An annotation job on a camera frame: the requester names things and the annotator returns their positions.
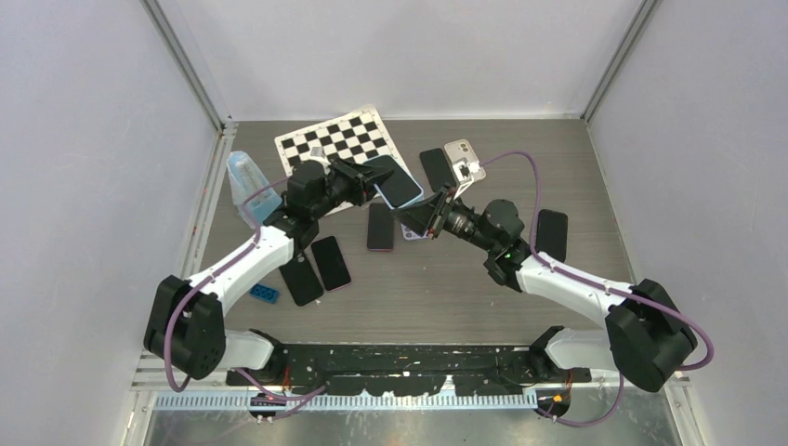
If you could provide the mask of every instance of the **gray wooden tabletop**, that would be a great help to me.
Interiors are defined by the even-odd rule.
[[[243,123],[233,144],[246,151],[270,181],[284,176],[273,139],[311,122]],[[626,257],[585,124],[577,120],[387,121],[415,179],[429,185],[418,153],[468,139],[481,160],[512,150],[530,152],[544,184],[543,207],[569,216],[567,263],[608,279],[628,281]],[[463,198],[483,209],[504,198],[529,222],[535,195],[524,158],[487,167],[487,178]],[[278,271],[260,282],[280,291],[271,305],[251,296],[228,314],[228,328],[257,328],[282,341],[368,343],[530,343],[551,325],[593,328],[584,317],[537,295],[496,285],[482,263],[485,253],[449,233],[406,242],[397,227],[394,251],[366,249],[367,210],[348,209],[320,221],[318,239],[336,236],[353,284],[326,293],[320,304],[297,307]],[[225,178],[203,267],[246,241]]]

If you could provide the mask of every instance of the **robotic arm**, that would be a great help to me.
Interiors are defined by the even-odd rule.
[[[282,205],[266,219],[259,237],[187,280],[170,276],[160,283],[145,348],[164,356],[165,327],[176,305],[193,284],[213,278],[177,316],[171,341],[174,366],[194,379],[208,376],[217,367],[265,368],[276,341],[251,331],[225,331],[224,316],[260,278],[309,246],[318,233],[320,217],[342,202],[368,203],[376,195],[375,185],[390,175],[385,168],[342,160],[300,165],[288,179]],[[456,190],[444,188],[422,202],[393,210],[392,215],[416,233],[435,238],[446,230],[476,245],[487,252],[484,267],[496,283],[544,296],[606,329],[575,332],[552,327],[531,347],[532,353],[538,353],[533,356],[541,358],[533,364],[537,374],[551,367],[618,370],[636,386],[656,392],[697,346],[686,324],[610,293],[618,289],[675,309],[658,283],[645,280],[633,286],[605,281],[546,253],[539,255],[542,262],[534,258],[520,237],[525,224],[510,201],[492,201],[477,214],[456,197]],[[239,260],[238,254],[245,250],[249,252]],[[604,283],[606,288],[600,291],[577,282],[556,273],[558,268]]]

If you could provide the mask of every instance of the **white wall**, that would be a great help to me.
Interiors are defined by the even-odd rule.
[[[214,102],[243,121],[366,103],[384,117],[579,115],[639,3],[164,2]]]
[[[591,125],[636,268],[716,341],[692,380],[724,445],[788,435],[786,18],[665,0]]]
[[[0,444],[107,446],[214,131],[138,0],[2,2],[0,59]]]

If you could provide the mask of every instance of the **blue lego brick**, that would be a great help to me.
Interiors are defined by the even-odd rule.
[[[279,298],[278,291],[274,290],[273,288],[268,288],[268,286],[263,286],[259,283],[252,287],[252,290],[249,291],[249,294],[270,304],[275,304],[276,299]]]

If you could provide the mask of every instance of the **clear plastic container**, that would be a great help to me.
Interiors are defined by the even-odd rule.
[[[256,190],[268,186],[269,181],[260,172],[252,158],[243,151],[233,151],[227,159],[227,174],[230,177],[230,190],[232,192],[232,203],[238,208],[238,213],[249,228],[255,227],[255,222],[250,221],[246,213],[241,209],[241,205],[249,195]],[[252,213],[258,224],[262,224],[279,204],[282,197],[274,189],[266,190],[259,194],[246,206]]]

